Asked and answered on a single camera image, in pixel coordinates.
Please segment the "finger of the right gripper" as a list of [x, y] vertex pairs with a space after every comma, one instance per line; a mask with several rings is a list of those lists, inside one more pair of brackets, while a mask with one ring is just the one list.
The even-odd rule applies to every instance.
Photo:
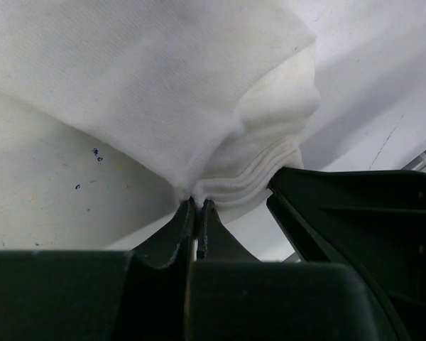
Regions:
[[268, 187], [302, 260], [350, 266], [397, 340], [426, 340], [426, 173], [283, 168]]

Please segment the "white sock pair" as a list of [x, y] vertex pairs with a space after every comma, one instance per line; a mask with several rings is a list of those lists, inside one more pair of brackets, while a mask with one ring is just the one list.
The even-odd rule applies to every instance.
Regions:
[[0, 94], [237, 210], [302, 165], [315, 40], [286, 1], [0, 1]]

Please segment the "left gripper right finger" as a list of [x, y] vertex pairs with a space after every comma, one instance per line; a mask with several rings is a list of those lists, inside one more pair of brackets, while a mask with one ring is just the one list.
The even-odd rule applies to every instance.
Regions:
[[214, 203], [200, 212], [202, 253], [190, 269], [189, 340], [379, 340], [364, 282], [326, 263], [217, 261], [207, 233], [222, 223]]

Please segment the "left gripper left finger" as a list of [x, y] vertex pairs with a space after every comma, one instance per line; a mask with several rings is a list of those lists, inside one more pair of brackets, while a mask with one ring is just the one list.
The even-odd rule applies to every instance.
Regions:
[[194, 224], [184, 201], [160, 266], [145, 247], [0, 251], [0, 340], [182, 340]]

